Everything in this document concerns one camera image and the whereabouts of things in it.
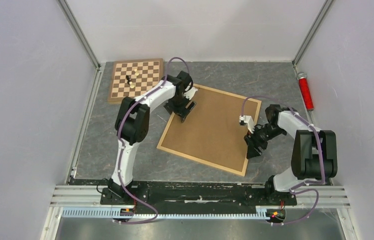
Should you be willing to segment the red glitter microphone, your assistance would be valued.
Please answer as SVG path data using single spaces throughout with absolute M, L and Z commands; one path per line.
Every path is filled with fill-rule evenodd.
M 300 92 L 301 92 L 306 110 L 313 111 L 314 104 L 313 104 L 309 84 L 307 81 L 307 74 L 304 72 L 299 72 L 297 74 L 297 81 L 299 84 Z

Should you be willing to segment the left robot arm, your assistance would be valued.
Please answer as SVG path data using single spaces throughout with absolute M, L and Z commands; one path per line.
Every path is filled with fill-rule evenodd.
M 197 89 L 188 72 L 177 76 L 166 75 L 151 90 L 138 97 L 124 97 L 115 121 L 118 151 L 115 170 L 101 191 L 102 205 L 130 205 L 141 199 L 147 201 L 149 193 L 161 183 L 135 181 L 134 162 L 140 143 L 150 127 L 150 115 L 160 105 L 184 122 L 196 106 L 193 97 Z

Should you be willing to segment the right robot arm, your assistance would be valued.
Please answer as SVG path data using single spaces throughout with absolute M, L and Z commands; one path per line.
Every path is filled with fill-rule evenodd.
M 290 167 L 265 182 L 264 199 L 277 204 L 293 197 L 301 186 L 324 185 L 336 176 L 337 140 L 332 130 L 315 127 L 290 107 L 271 104 L 265 109 L 267 123 L 257 124 L 250 115 L 241 114 L 239 124 L 246 126 L 246 158 L 261 156 L 268 142 L 280 135 L 294 139 Z

